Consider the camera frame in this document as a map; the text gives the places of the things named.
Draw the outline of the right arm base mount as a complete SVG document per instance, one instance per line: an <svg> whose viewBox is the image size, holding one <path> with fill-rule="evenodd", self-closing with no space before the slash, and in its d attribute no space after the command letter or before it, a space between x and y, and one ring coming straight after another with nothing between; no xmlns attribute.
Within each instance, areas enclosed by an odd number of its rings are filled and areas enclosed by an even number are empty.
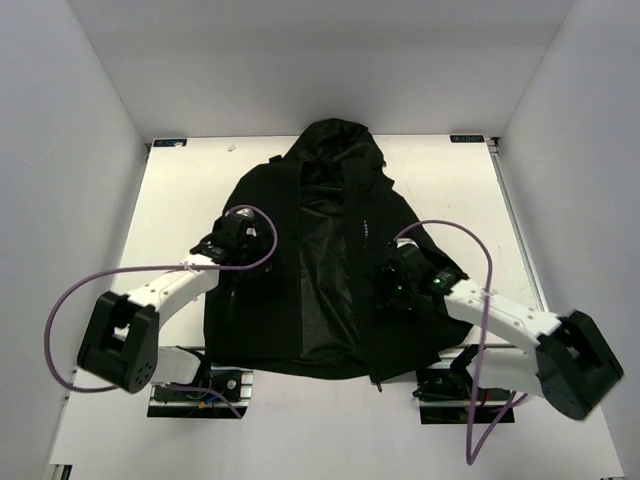
<svg viewBox="0 0 640 480"><path fill-rule="evenodd" d="M416 371L418 400L423 425L462 425L468 421L472 374L467 371L478 346L444 354L441 361ZM504 389L479 389L475 410L476 424L490 424L507 403L511 393Z"/></svg>

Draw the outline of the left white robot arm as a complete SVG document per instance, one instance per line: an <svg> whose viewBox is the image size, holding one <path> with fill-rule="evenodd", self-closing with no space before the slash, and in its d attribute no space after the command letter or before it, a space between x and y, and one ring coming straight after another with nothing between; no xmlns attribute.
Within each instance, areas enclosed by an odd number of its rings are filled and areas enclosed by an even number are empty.
<svg viewBox="0 0 640 480"><path fill-rule="evenodd" d="M177 384L188 398L199 399L211 387L211 374L199 354L162 347L162 327L201 295L215 289L220 274L264 270L275 253L273 221L248 205L231 209L214 223L178 265L125 293L108 291L94 306L77 356L78 366L135 394L147 384Z"/></svg>

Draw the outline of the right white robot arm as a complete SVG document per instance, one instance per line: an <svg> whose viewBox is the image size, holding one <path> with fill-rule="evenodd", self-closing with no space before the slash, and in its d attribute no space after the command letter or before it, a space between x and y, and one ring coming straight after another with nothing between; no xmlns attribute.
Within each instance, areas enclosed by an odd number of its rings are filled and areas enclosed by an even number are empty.
<svg viewBox="0 0 640 480"><path fill-rule="evenodd" d="M466 399L485 389L515 390L583 420L624 376L589 315L536 311L486 294L459 269L437 268L408 239L392 246L380 268L376 301L385 314L401 313L431 333L462 322L505 341L496 349L469 346L452 361L452 388Z"/></svg>

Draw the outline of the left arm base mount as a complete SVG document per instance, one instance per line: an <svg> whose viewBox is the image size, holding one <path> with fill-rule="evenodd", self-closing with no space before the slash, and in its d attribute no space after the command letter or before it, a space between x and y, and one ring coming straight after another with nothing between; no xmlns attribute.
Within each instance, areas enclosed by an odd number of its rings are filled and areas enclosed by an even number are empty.
<svg viewBox="0 0 640 480"><path fill-rule="evenodd" d="M212 366L187 386L154 384L147 417L240 420L248 410L253 383L252 370Z"/></svg>

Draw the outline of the black jacket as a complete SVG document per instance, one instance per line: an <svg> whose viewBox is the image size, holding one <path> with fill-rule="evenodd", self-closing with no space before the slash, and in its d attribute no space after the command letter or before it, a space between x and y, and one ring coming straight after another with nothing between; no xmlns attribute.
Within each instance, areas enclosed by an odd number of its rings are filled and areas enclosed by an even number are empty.
<svg viewBox="0 0 640 480"><path fill-rule="evenodd" d="M325 380L379 383L436 363L470 331L444 307L421 315L378 309L376 275L408 230L438 269L453 266L384 174L364 125L327 119L290 150L246 173L229 206L271 219L267 272L223 272L208 292L205 354L229 366Z"/></svg>

